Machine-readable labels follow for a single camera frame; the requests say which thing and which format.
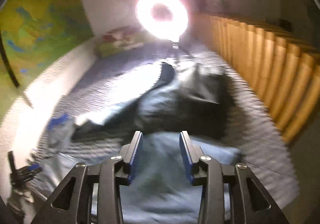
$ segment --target silver screw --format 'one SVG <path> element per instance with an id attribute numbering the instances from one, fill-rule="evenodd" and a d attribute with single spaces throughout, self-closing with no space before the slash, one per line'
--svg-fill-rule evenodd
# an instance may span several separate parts
<path id="1" fill-rule="evenodd" d="M 244 163 L 237 163 L 237 167 L 241 170 L 247 169 L 247 166 Z"/>
<path id="2" fill-rule="evenodd" d="M 85 163 L 77 163 L 76 168 L 77 169 L 83 169 L 85 167 Z"/>
<path id="3" fill-rule="evenodd" d="M 208 155 L 203 155 L 203 156 L 200 157 L 200 159 L 201 159 L 202 161 L 207 162 L 207 161 L 210 161 L 210 160 L 211 160 L 211 157 L 208 156 Z"/>
<path id="4" fill-rule="evenodd" d="M 111 157 L 111 160 L 114 160 L 114 161 L 119 161 L 122 159 L 122 156 L 121 155 L 115 155 L 115 156 L 112 156 Z"/>

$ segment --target blue gripper pad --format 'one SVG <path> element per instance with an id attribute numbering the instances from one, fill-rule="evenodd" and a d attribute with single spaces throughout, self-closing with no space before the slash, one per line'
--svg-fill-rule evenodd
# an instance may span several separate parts
<path id="1" fill-rule="evenodd" d="M 140 132 L 138 140 L 136 142 L 135 148 L 132 153 L 132 157 L 129 163 L 130 174 L 128 176 L 129 184 L 132 183 L 134 178 L 137 175 L 137 170 L 140 162 L 140 156 L 142 152 L 142 144 L 143 144 L 143 134 Z"/>
<path id="2" fill-rule="evenodd" d="M 194 176 L 192 174 L 192 161 L 190 157 L 190 153 L 188 151 L 187 145 L 185 143 L 184 138 L 182 137 L 182 134 L 180 133 L 179 136 L 179 144 L 180 144 L 180 152 L 184 164 L 184 169 L 186 171 L 187 179 L 189 180 L 190 184 L 193 184 Z"/>
<path id="3" fill-rule="evenodd" d="M 64 122 L 66 122 L 69 119 L 69 115 L 68 114 L 63 114 L 61 117 L 59 118 L 52 118 L 49 121 L 49 124 L 47 126 L 48 130 L 52 130 L 55 126 L 58 126 L 60 124 L 63 124 Z"/>

